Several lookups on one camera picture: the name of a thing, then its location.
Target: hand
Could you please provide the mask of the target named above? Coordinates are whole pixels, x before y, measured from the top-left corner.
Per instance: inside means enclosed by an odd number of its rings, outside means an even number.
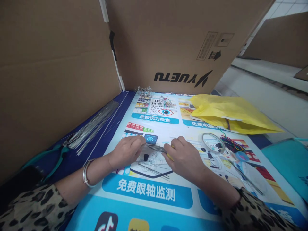
[[[135,162],[140,155],[141,146],[145,143],[143,136],[129,136],[121,139],[115,149],[107,155],[111,168],[116,170]]]
[[[209,171],[203,163],[199,151],[182,136],[173,139],[171,145],[174,148],[169,144],[165,144],[164,148],[174,161],[162,152],[166,162],[175,173],[193,184],[197,184],[200,180],[198,178],[204,177],[203,173]]]

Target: person's left hand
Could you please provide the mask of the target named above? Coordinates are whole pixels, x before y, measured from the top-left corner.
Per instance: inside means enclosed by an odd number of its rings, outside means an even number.
[[[112,169],[116,170],[135,162],[141,153],[141,146],[145,143],[143,136],[129,136],[121,139],[115,149],[107,155]]]

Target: plastic bag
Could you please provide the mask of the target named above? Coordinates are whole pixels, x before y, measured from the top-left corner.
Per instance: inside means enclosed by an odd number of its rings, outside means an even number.
[[[242,134],[284,132],[242,97],[200,94],[193,96],[190,101],[196,108],[192,116],[232,132]]]

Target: cardboard panel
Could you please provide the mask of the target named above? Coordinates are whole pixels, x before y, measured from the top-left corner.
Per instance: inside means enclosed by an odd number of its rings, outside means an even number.
[[[108,0],[125,88],[210,93],[272,0]]]
[[[0,182],[120,93],[99,1],[1,1]]]
[[[308,65],[308,12],[266,20],[244,55],[305,68]]]

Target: white tiled wall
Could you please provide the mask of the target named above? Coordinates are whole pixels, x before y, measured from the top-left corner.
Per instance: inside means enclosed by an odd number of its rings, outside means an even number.
[[[277,18],[306,11],[308,11],[308,0],[277,0],[269,9],[261,23],[257,26],[256,30],[252,33],[243,50],[240,52],[240,55],[244,54],[245,50],[247,49],[247,47],[249,46],[254,36],[257,34],[258,30],[266,19]]]

